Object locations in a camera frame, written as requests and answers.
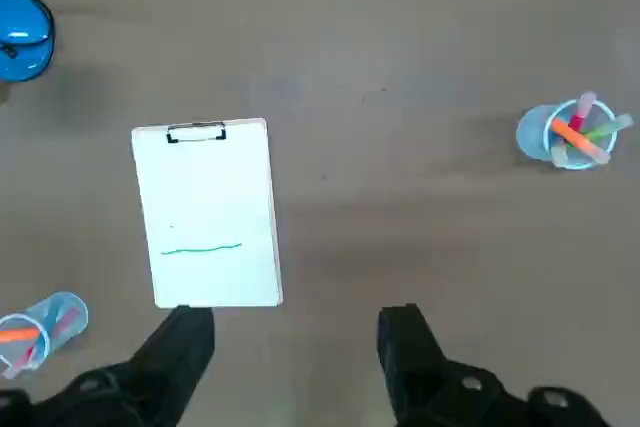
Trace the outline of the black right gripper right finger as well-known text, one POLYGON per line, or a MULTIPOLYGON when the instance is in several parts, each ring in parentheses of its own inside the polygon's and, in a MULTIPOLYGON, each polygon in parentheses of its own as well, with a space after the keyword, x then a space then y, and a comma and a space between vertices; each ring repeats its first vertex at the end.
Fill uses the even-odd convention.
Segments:
POLYGON ((398 426, 606 426, 583 395, 559 386, 510 394, 490 371, 451 360, 417 305, 384 307, 377 352, 398 426))

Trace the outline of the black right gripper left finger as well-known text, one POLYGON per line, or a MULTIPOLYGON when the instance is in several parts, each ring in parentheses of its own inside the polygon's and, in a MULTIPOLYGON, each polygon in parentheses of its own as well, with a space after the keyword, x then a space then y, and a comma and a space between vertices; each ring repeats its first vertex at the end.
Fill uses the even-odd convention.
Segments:
POLYGON ((173 309, 124 362, 86 371, 48 399, 1 392, 3 426, 176 426, 215 351, 213 310, 173 309))

